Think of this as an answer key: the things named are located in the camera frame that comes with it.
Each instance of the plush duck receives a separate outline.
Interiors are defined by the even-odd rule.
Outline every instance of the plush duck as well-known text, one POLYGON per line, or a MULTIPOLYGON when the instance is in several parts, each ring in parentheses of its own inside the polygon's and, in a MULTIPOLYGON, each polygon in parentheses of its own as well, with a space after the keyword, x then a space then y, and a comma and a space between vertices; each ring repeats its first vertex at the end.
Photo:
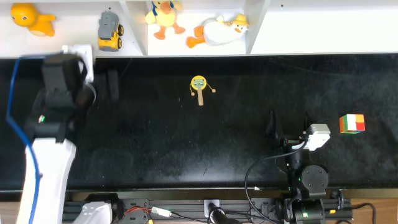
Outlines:
POLYGON ((27 27, 29 31, 37 36, 54 36, 54 28, 51 21, 54 15, 43 15, 36 10, 31 3, 15 3, 11 7, 12 20, 19 26, 27 27))
POLYGON ((187 45, 193 48, 200 43, 207 43, 210 46, 228 44, 240 39, 248 27, 246 16, 242 14, 239 14, 232 22, 225 22, 223 16, 219 16, 217 19, 207 19, 203 26, 195 28, 195 37, 197 38, 187 38, 187 45))
POLYGON ((181 3, 178 1, 153 1, 152 6, 152 11, 145 17, 145 21, 148 24, 156 22, 160 26, 160 31, 154 34, 156 38, 164 40, 166 28, 171 26, 175 29, 176 34, 185 32, 185 29, 176 23, 177 13, 175 10, 182 10, 181 3))

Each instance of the orange rubber duck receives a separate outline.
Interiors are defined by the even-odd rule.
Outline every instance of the orange rubber duck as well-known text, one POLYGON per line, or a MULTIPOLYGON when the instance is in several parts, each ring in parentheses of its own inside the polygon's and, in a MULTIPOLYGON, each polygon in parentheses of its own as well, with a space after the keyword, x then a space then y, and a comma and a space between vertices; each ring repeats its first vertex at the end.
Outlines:
POLYGON ((27 27, 29 31, 37 36, 54 36, 54 28, 51 21, 54 15, 43 15, 36 10, 31 3, 15 3, 11 7, 12 20, 19 26, 27 27))

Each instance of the black table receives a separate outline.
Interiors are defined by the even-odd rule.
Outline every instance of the black table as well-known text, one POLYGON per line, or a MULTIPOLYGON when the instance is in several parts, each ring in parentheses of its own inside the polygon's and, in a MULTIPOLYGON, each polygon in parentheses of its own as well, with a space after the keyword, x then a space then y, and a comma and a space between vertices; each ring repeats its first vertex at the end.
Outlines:
MULTIPOLYGON (((101 59, 122 72, 129 59, 101 59)), ((264 131, 272 109, 286 133, 299 134, 304 113, 326 123, 331 139, 310 154, 327 166, 331 188, 398 186, 398 58, 312 55, 134 58, 120 78, 118 104, 91 108, 68 179, 68 190, 238 188, 258 158, 277 154, 264 131), (216 88, 205 105, 191 96, 193 76, 216 88), (365 116, 366 131, 340 134, 339 117, 365 116)), ((5 118, 12 60, 0 62, 0 118, 5 118)), ((13 115, 23 124, 43 87, 40 62, 22 62, 13 115)), ((20 190, 25 155, 0 119, 0 190, 20 190)), ((251 187, 286 189, 287 178, 265 162, 251 187)))

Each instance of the duck's head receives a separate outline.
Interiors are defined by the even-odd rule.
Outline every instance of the duck's head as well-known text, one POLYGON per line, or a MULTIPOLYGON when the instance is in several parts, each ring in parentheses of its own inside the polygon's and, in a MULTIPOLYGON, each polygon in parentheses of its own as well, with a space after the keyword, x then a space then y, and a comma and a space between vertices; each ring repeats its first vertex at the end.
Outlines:
POLYGON ((31 3, 15 3, 11 7, 11 16, 17 25, 29 27, 37 22, 39 12, 31 3))
POLYGON ((246 16, 239 14, 234 21, 232 21, 232 28, 238 33, 245 33, 249 28, 249 23, 246 16))
POLYGON ((153 1, 152 5, 154 8, 160 9, 165 14, 169 14, 174 8, 171 1, 153 1))

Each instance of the rubik's cube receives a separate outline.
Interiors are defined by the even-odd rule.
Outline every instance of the rubik's cube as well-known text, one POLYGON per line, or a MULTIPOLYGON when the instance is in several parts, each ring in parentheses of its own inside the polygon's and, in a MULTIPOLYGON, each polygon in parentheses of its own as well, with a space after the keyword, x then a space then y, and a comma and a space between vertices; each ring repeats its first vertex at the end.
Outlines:
POLYGON ((340 133, 358 134, 365 131, 363 114, 346 114, 340 118, 340 133))

